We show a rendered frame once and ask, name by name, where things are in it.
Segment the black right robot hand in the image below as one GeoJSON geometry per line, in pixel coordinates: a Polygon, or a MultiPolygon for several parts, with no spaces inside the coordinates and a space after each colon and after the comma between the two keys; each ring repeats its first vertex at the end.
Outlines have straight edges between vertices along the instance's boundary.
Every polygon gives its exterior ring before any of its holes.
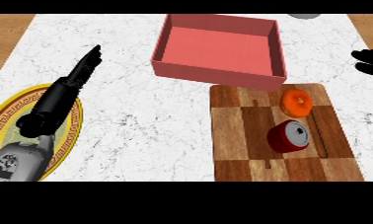
{"type": "Polygon", "coordinates": [[[356,63],[356,69],[373,75],[373,49],[354,50],[351,56],[359,60],[356,63]]]}

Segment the red can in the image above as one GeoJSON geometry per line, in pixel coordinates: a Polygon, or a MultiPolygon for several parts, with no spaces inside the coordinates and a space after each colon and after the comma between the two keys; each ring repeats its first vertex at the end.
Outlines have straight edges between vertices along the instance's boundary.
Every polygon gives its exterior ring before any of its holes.
{"type": "Polygon", "coordinates": [[[310,146],[310,133],[304,125],[289,119],[270,129],[267,140],[276,152],[291,153],[310,146]]]}

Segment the red cardboard box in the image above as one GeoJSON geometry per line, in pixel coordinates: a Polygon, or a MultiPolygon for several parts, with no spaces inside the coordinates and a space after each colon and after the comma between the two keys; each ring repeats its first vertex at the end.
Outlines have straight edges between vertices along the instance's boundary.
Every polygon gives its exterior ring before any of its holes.
{"type": "Polygon", "coordinates": [[[163,77],[276,91],[288,79],[279,23],[216,14],[170,14],[152,66],[163,77]]]}

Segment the wooden checkered cutting board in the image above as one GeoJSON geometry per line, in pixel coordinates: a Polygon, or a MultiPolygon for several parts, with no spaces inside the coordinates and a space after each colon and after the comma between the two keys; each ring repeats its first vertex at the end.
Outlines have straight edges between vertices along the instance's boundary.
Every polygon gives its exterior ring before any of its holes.
{"type": "Polygon", "coordinates": [[[210,88],[214,177],[220,181],[360,181],[363,175],[320,84],[286,84],[311,95],[311,114],[300,119],[310,133],[306,150],[280,154],[269,130],[291,118],[280,109],[283,91],[214,85],[210,88]]]}

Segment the grey round object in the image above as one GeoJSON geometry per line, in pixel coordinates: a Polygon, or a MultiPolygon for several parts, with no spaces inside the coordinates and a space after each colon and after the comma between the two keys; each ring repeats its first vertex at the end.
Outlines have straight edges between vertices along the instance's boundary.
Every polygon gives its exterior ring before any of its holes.
{"type": "Polygon", "coordinates": [[[289,14],[294,18],[310,20],[320,16],[320,14],[289,14]]]}

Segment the orange fruit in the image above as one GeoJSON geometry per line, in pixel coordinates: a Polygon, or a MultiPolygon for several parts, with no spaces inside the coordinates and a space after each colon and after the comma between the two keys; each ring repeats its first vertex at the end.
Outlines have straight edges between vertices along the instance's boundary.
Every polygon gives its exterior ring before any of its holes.
{"type": "Polygon", "coordinates": [[[298,89],[286,90],[280,100],[283,113],[291,117],[306,117],[311,112],[311,96],[298,89]]]}

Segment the yellow patterned oval plate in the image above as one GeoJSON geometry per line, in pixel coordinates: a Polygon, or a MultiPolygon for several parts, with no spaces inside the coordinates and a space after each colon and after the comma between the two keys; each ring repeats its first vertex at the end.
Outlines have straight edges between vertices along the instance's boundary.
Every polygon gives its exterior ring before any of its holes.
{"type": "MultiPolygon", "coordinates": [[[[45,94],[50,84],[33,86],[18,92],[0,105],[0,149],[14,142],[39,143],[37,138],[27,138],[20,134],[18,118],[31,112],[31,109],[45,94]]],[[[56,132],[55,156],[46,168],[42,180],[59,167],[79,138],[83,123],[81,101],[76,100],[62,126],[56,132]]]]}

